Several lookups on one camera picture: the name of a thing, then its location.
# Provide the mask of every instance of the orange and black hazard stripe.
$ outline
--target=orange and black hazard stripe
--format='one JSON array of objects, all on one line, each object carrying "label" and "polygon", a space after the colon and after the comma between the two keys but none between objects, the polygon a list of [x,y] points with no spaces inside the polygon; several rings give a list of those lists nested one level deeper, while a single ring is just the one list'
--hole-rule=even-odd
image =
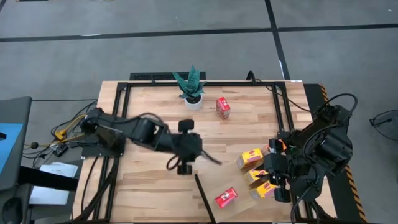
[{"label": "orange and black hazard stripe", "polygon": [[[325,102],[327,102],[328,101],[328,93],[326,92],[326,88],[322,84],[320,84],[320,88],[321,88],[321,91],[322,91],[323,100]],[[351,191],[353,193],[353,197],[354,197],[354,201],[355,201],[355,204],[356,204],[356,208],[358,209],[359,217],[360,217],[362,222],[367,223],[368,220],[365,217],[365,211],[362,208],[362,203],[361,203],[361,200],[359,199],[358,191],[356,190],[354,178],[353,178],[353,175],[351,173],[351,169],[349,168],[348,165],[346,166],[345,174],[346,174],[346,177],[348,179],[349,186],[351,187]]]},{"label": "orange and black hazard stripe", "polygon": [[321,91],[322,91],[322,95],[323,95],[323,99],[326,101],[328,101],[328,92],[326,92],[326,88],[324,85],[320,84],[321,86]]},{"label": "orange and black hazard stripe", "polygon": [[358,208],[359,216],[361,217],[362,222],[367,223],[368,220],[365,217],[365,211],[362,208],[361,200],[359,199],[359,194],[358,194],[358,191],[356,190],[354,178],[351,173],[351,169],[349,168],[349,165],[346,166],[346,175],[348,177],[348,182],[351,186],[351,190],[353,191],[353,194],[354,194],[354,200],[356,202],[356,207]]}]

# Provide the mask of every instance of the succulent plant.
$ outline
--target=succulent plant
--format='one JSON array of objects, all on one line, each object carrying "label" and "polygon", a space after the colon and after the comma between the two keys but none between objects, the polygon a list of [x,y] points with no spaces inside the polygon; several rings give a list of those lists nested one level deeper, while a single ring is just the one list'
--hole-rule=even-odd
[{"label": "succulent plant", "polygon": [[205,93],[203,86],[206,82],[200,82],[200,70],[195,70],[193,65],[189,71],[188,80],[184,80],[177,72],[173,72],[173,76],[178,83],[178,87],[183,92],[180,95],[181,98],[195,98],[200,93]]}]

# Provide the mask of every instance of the red box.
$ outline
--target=red box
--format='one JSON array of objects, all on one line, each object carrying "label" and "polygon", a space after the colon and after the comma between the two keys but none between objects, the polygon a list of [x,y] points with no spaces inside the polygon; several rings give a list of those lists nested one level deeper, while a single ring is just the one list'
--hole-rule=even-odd
[{"label": "red box", "polygon": [[231,107],[227,103],[224,97],[221,97],[216,102],[217,112],[221,118],[225,119],[229,117],[229,112],[231,111]]},{"label": "red box", "polygon": [[235,189],[231,187],[230,189],[226,190],[220,196],[216,198],[216,203],[220,208],[224,208],[227,204],[232,202],[238,194],[236,193]]}]

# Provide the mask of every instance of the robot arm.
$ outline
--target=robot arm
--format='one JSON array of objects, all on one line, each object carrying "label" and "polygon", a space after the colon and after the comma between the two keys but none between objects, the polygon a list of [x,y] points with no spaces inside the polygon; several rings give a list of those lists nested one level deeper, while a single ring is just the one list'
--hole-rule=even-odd
[{"label": "robot arm", "polygon": [[312,202],[321,193],[324,176],[335,177],[343,171],[353,155],[347,136],[351,113],[341,106],[324,105],[303,130],[280,133],[281,141],[269,140],[270,153],[264,156],[264,166],[259,167],[269,174],[259,177],[279,186],[274,191],[277,201],[290,202],[287,182],[291,192]]},{"label": "robot arm", "polygon": [[116,150],[124,147],[125,139],[134,144],[156,151],[175,154],[181,161],[178,174],[192,174],[192,167],[187,162],[194,162],[202,155],[210,161],[221,164],[203,150],[199,134],[188,132],[194,126],[193,120],[180,121],[179,133],[171,133],[167,124],[152,113],[126,119],[104,113],[101,108],[91,110],[81,122],[80,128],[85,135],[94,134],[97,145],[102,148]]}]

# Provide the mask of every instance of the yellow and red box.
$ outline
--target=yellow and red box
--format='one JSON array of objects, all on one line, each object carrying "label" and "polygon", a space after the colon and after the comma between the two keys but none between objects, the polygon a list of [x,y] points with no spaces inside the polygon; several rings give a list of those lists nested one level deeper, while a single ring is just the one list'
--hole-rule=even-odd
[{"label": "yellow and red box", "polygon": [[263,158],[261,149],[253,149],[248,152],[243,152],[236,161],[239,169],[248,167],[260,161]]},{"label": "yellow and red box", "polygon": [[249,170],[249,172],[245,173],[243,175],[243,178],[249,185],[251,185],[260,179],[259,177],[256,177],[257,175],[267,175],[267,174],[268,174],[268,172],[265,170],[252,169],[252,170]]},{"label": "yellow and red box", "polygon": [[224,208],[225,206],[227,206],[227,204],[232,202],[237,196],[238,194],[236,193],[235,189],[231,187],[216,198],[216,203],[220,208]]},{"label": "yellow and red box", "polygon": [[229,117],[231,107],[224,97],[221,97],[216,101],[216,110],[222,119]]},{"label": "yellow and red box", "polygon": [[250,195],[254,199],[265,198],[266,196],[272,194],[276,187],[277,186],[271,184],[268,180],[255,189],[250,190]]}]

